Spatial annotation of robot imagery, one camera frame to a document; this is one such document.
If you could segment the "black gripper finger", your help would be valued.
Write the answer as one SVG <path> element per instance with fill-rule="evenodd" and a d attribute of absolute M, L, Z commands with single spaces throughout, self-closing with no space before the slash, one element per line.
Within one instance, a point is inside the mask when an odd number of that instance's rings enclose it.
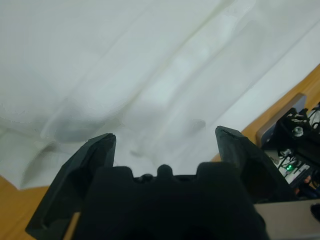
<path fill-rule="evenodd" d="M 255 204 L 292 202 L 298 198 L 266 153 L 235 129 L 215 129 L 220 160 L 238 171 Z"/>
<path fill-rule="evenodd" d="M 36 240 L 61 240 L 74 213 L 79 212 L 96 171 L 113 167 L 116 136 L 89 139 L 62 165 L 25 231 Z"/>

